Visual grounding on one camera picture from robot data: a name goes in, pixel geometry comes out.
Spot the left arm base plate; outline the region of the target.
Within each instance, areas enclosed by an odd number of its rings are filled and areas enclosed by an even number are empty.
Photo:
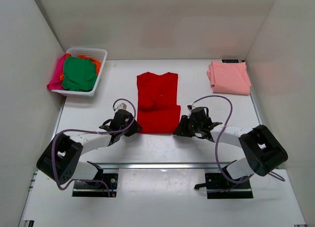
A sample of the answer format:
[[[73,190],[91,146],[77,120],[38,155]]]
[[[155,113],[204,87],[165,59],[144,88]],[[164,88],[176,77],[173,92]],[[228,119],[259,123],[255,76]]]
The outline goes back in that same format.
[[[97,178],[102,182],[75,181],[72,196],[115,198],[117,196],[118,177],[118,169],[104,169],[101,177]]]

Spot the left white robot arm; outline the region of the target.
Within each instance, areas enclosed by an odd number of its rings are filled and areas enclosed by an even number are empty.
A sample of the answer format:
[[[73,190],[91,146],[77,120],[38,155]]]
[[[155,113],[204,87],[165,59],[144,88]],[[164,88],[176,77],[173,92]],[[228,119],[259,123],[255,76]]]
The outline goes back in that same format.
[[[85,131],[73,136],[61,133],[47,146],[36,167],[60,185],[70,180],[83,180],[93,187],[99,186],[103,170],[96,163],[79,161],[81,155],[111,146],[122,136],[130,137],[140,132],[142,127],[130,112],[119,109],[114,118],[106,120],[99,128],[106,133]]]

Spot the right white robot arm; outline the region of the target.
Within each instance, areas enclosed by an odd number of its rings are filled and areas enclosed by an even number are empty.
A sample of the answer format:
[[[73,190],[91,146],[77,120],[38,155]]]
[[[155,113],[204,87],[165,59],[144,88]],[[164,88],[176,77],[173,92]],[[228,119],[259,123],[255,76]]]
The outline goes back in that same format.
[[[253,129],[225,126],[213,122],[206,107],[193,108],[188,116],[183,115],[173,134],[214,142],[217,162],[220,143],[241,148],[244,158],[219,168],[222,173],[220,181],[227,188],[232,188],[243,177],[272,174],[288,160],[287,152],[266,126],[259,125]]]

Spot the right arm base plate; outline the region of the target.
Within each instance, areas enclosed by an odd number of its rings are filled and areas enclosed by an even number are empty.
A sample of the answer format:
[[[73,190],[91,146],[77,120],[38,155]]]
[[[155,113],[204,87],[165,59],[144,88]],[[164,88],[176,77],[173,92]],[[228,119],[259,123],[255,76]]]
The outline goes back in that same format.
[[[213,169],[205,170],[205,181],[196,184],[194,189],[205,189],[208,199],[252,199],[251,184],[246,181],[242,184],[234,184],[226,180],[224,176]]]

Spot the red t shirt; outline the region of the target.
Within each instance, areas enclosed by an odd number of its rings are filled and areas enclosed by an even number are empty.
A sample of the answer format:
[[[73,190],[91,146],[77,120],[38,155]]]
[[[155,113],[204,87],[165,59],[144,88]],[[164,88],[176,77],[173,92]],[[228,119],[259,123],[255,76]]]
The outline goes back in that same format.
[[[178,74],[157,75],[146,72],[137,76],[137,122],[144,134],[172,134],[180,121],[177,104]]]

